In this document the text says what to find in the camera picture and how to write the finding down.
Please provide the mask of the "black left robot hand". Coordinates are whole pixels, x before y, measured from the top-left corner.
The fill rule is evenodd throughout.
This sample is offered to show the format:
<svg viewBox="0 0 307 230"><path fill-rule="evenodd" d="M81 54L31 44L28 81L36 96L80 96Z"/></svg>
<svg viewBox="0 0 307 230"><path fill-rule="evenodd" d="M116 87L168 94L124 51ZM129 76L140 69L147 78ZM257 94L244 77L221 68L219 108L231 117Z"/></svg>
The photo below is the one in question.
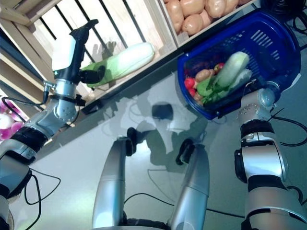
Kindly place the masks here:
<svg viewBox="0 0 307 230"><path fill-rule="evenodd" d="M85 43L88 40L90 29L96 24L98 24L97 19L90 20L55 41L52 56L52 71L55 79L64 79L74 84L79 84L79 82L95 84L103 79L105 67L99 70L81 70Z"/></svg>

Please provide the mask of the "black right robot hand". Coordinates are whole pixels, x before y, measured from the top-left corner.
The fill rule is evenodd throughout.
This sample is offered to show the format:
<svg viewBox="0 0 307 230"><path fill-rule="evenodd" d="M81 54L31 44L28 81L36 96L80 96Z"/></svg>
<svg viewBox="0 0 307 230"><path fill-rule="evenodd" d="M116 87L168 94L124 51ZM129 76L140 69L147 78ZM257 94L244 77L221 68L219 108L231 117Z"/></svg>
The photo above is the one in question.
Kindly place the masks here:
<svg viewBox="0 0 307 230"><path fill-rule="evenodd" d="M265 84L266 84L266 81L263 79L252 79L244 86L242 96L245 96L249 93L252 93L254 91L257 91L263 88Z"/></svg>

